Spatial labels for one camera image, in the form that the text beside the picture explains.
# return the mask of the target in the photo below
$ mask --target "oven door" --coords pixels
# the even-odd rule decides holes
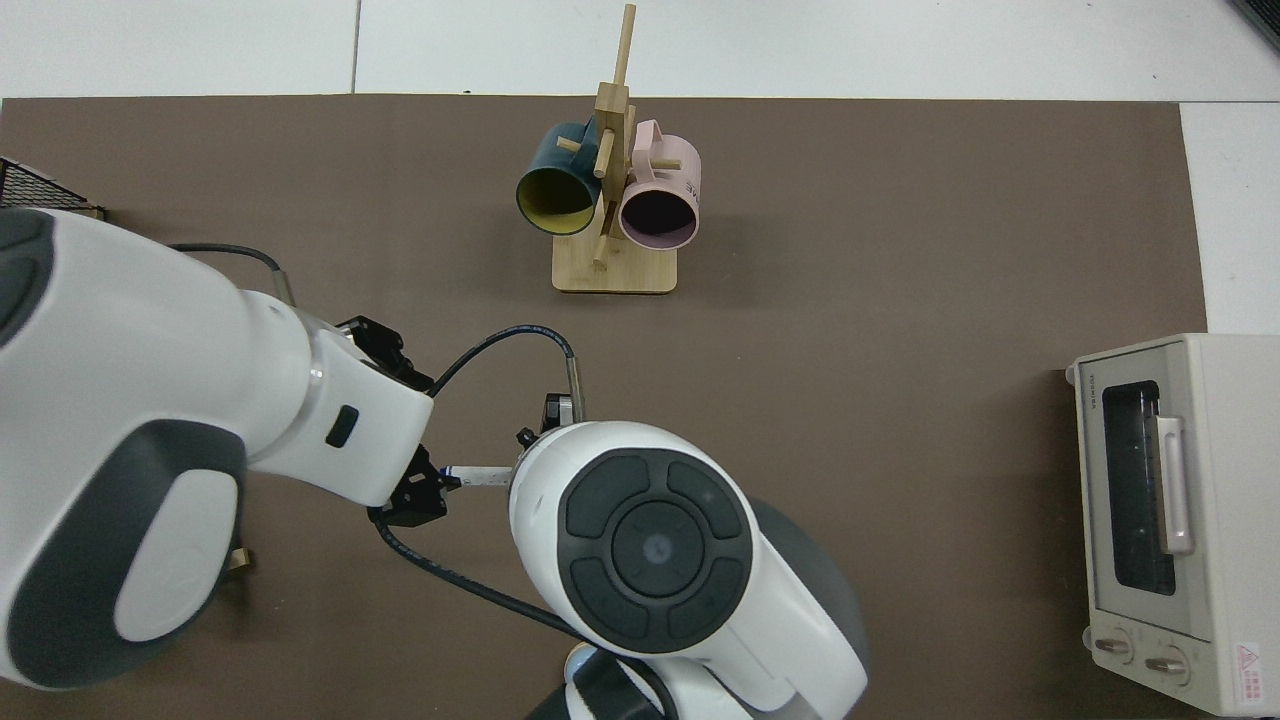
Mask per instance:
[[[1212,641],[1185,343],[1079,378],[1097,607]]]

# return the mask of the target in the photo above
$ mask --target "dark green mug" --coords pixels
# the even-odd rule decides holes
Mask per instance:
[[[559,138],[570,141],[562,143]],[[563,145],[579,145],[576,150]],[[547,131],[520,183],[516,205],[525,219],[550,234],[573,234],[591,224],[600,181],[593,174],[600,141],[595,118],[559,123]]]

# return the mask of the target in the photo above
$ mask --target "black cable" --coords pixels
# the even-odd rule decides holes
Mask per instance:
[[[378,534],[383,537],[383,542],[385,542],[392,550],[394,550],[397,555],[399,555],[404,560],[408,560],[413,565],[417,565],[419,568],[426,570],[428,573],[435,575],[436,578],[440,578],[442,580],[452,585],[462,588],[471,594],[488,600],[489,602],[499,607],[504,607],[507,610],[511,610],[512,612],[524,615],[530,620],[541,623],[543,625],[547,625],[553,630],[559,630],[566,635],[572,637],[573,639],[579,641],[586,639],[582,635],[577,634],[577,630],[571,628],[568,623],[562,620],[558,615],[548,612],[541,607],[538,607],[536,605],[530,605],[522,600],[511,597],[507,593],[495,591],[488,585],[480,584],[472,580],[471,578],[467,578],[466,575],[449,570],[448,568],[440,565],[434,560],[422,557],[416,551],[413,551],[413,548],[408,547],[398,537],[396,537],[396,533],[393,533],[392,529],[387,525],[387,520],[383,519],[381,507],[370,507],[369,519],[372,520],[374,527],[378,528]]]
[[[451,379],[453,379],[453,375],[456,375],[458,370],[461,370],[467,363],[474,360],[476,355],[480,355],[494,343],[507,340],[508,337],[515,337],[517,334],[540,334],[549,337],[556,342],[556,345],[561,347],[561,350],[564,351],[564,357],[567,359],[573,357],[573,348],[570,347],[568,341],[564,340],[564,336],[559,334],[558,332],[543,325],[515,325],[484,338],[483,341],[480,341],[479,345],[463,352],[461,357],[458,357],[457,360],[453,361],[452,365],[449,365],[449,369],[444,370],[440,378],[435,380],[435,384],[426,391],[426,395],[430,397],[435,397],[435,395],[440,392],[440,389],[443,389],[444,386]]]
[[[504,592],[495,591],[485,584],[477,583],[476,580],[467,578],[466,575],[462,575],[461,573],[449,570],[448,568],[440,565],[434,560],[424,557],[421,553],[408,547],[407,544],[404,544],[403,541],[396,537],[396,533],[392,532],[390,527],[388,527],[387,521],[383,519],[381,507],[369,507],[367,511],[369,511],[369,519],[374,523],[374,527],[378,528],[378,534],[381,536],[383,542],[385,542],[388,547],[394,550],[396,553],[403,557],[404,560],[408,560],[413,565],[421,568],[422,570],[426,570],[428,573],[435,575],[436,578],[440,578],[442,580],[457,588],[461,588],[471,594],[475,594],[483,600],[488,600],[489,602],[499,607],[511,610],[512,612],[529,618],[530,620],[534,620],[536,623],[541,623],[543,625],[547,625],[553,630],[559,630],[573,639],[588,643],[590,642],[581,634],[579,634],[577,630],[570,626],[570,624],[566,623],[563,619],[561,619],[558,615],[548,612],[547,610],[543,610],[536,605],[530,605]],[[622,662],[623,665],[634,670],[635,674],[639,675],[641,680],[644,680],[645,683],[649,684],[650,688],[653,688],[654,694],[658,696],[658,702],[662,703],[662,707],[666,712],[664,717],[667,720],[680,720],[680,711],[676,710],[676,700],[672,697],[671,689],[667,688],[667,683],[662,680],[662,678],[653,667],[650,667],[646,662],[641,660],[636,660],[635,657],[616,655],[600,647],[598,647],[596,650],[599,652],[607,652],[612,657],[617,659],[618,662]]]
[[[271,272],[280,272],[280,264],[275,261],[274,258],[257,250],[256,247],[248,247],[246,245],[227,245],[223,242],[179,242],[177,245],[169,246],[178,252],[228,252],[230,255],[247,255],[261,260]]]

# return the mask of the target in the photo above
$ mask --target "mug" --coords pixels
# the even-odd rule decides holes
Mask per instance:
[[[525,219],[550,234],[585,229],[600,197],[600,181],[593,174],[599,147],[594,118],[547,131],[516,184],[516,205]]]
[[[682,137],[662,135],[658,120],[645,120],[636,126],[631,172],[635,177],[618,204],[622,233],[650,250],[675,250],[694,240],[703,181],[698,150]]]

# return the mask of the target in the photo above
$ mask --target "oven window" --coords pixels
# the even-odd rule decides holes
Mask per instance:
[[[1174,557],[1160,550],[1156,515],[1156,438],[1160,386],[1147,380],[1102,391],[1111,495],[1111,546],[1116,580],[1130,588],[1174,594]]]

